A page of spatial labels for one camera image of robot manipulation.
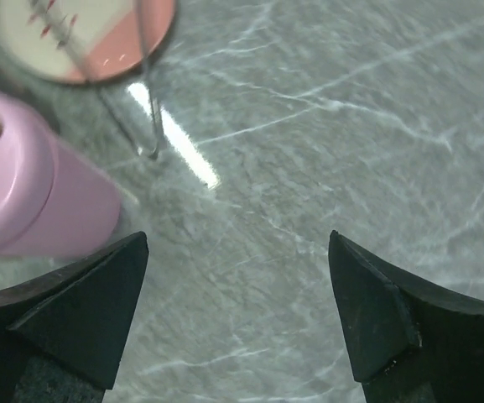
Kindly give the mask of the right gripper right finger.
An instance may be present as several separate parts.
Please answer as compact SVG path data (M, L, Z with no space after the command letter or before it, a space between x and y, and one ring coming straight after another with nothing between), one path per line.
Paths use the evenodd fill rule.
M354 380L368 402L484 402L484 301L332 231L328 260Z

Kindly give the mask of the metal tongs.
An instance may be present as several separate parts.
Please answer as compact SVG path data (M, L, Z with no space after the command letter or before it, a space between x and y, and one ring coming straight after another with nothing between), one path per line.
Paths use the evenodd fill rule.
M151 63L149 61L148 43L145 38L145 23L142 16L144 11L143 1L133 2L133 11L136 21L136 33L138 36L138 49L141 60L138 62L137 81L126 89L127 104L126 117L115 110L114 96L104 86L99 85L100 78L86 60L83 50L78 46L75 39L61 18L56 18L49 13L46 1L30 1L29 8L44 24L51 27L52 35L61 43L61 49L70 58L74 67L81 73L85 83L96 86L96 97L114 119L123 137L129 142L134 153L139 157L156 160L160 149L165 144L164 127L161 116L161 106L158 98L154 95L151 84Z

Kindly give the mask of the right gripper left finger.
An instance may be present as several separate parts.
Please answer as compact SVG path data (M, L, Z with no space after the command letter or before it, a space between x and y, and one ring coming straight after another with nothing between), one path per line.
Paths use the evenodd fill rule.
M147 236L0 290L0 402L100 402L113 388L148 264Z

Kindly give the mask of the pink cylindrical container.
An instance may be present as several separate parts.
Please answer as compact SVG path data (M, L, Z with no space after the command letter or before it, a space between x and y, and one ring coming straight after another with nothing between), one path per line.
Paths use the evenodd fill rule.
M114 183L49 127L55 176L44 208L0 256L73 258L102 246L117 226L121 197Z

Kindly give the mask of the pink round lid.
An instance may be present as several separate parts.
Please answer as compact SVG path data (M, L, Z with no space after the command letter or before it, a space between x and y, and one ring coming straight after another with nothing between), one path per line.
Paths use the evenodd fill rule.
M55 176L49 125L29 105L0 92L0 249L31 226Z

